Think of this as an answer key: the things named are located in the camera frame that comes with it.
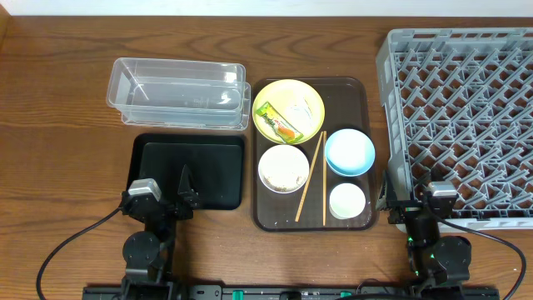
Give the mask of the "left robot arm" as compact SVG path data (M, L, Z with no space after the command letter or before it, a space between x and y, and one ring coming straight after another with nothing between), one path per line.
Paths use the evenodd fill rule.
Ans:
M123 245L126 262L121 300L181 300L187 287L172 273L176 223L193 217L201 200L193 187L191 169L184 166L177 196L167 199L153 178L137 179L122 193L121 212L144 224Z

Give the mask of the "white rice bowl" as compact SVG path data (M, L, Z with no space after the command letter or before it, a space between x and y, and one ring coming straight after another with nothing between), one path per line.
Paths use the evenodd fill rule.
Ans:
M302 150L290 145L276 145L270 147L262 154L259 159L257 173L263 185L271 190L265 183L266 175L296 173L307 180L309 168L310 164Z

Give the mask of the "leftover rice pile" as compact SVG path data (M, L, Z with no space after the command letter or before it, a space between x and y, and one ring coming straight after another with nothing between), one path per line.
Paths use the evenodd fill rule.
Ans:
M265 176L266 185L277 193L292 193L296 191L306 179L296 173L281 173Z

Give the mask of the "green orange snack wrapper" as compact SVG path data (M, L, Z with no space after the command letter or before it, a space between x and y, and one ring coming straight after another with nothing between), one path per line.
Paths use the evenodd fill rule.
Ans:
M258 114L284 143L296 143L303 134L295 129L269 102L263 103L257 110Z

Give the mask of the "yellow plate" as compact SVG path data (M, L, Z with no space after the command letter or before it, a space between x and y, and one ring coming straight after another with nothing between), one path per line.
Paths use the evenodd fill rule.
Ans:
M271 127L258 115L256 110L265 102L269 102L289 123L285 114L287 106L303 99L311 109L313 125L309 131L301 131L303 138L295 143L284 143L271 129ZM267 140L279 144L299 144L313 138L321 128L325 119L325 105L318 91L310 84L296 79L281 79L269 82L261 88L252 105L253 122L257 131Z

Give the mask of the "small white cup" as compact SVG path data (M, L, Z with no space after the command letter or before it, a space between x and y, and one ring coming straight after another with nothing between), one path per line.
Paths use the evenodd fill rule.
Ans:
M365 206L365 194L356 184L341 183L331 190L329 209L334 218L343 220L358 217Z

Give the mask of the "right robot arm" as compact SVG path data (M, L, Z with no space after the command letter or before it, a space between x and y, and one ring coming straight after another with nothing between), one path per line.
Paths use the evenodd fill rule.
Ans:
M376 210L388 211L390 224L403 224L407 255L417 280L406 291L424 299L464 299L461 284L470 278L471 243L460 236L442 237L439 221L452 212L458 192L434 171L421 199L401 200L385 172Z

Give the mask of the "light blue bowl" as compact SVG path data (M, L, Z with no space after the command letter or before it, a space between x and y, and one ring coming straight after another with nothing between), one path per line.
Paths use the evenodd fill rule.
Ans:
M367 173L376 159L371 139L363 132L345 128L326 140L326 163L337 175L357 177Z

